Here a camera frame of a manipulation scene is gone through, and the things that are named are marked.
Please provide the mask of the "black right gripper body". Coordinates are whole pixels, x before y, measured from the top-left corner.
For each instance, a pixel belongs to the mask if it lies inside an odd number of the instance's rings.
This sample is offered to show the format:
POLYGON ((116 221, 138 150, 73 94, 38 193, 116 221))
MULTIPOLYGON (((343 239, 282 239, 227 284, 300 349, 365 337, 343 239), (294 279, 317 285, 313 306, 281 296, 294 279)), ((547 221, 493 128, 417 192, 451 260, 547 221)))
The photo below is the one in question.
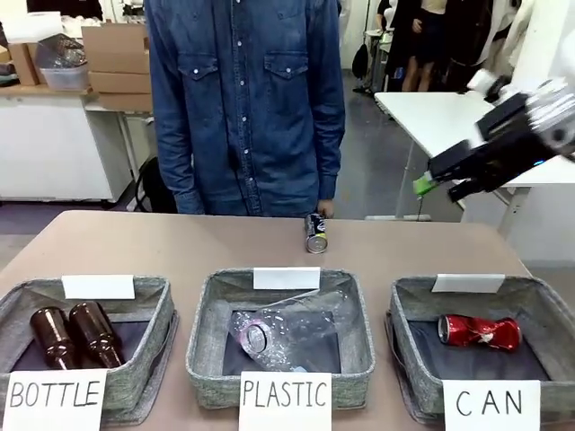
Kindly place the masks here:
POLYGON ((547 147, 529 124, 527 96, 520 92, 477 122, 484 143, 472 150, 471 179, 491 192, 547 160, 547 147))

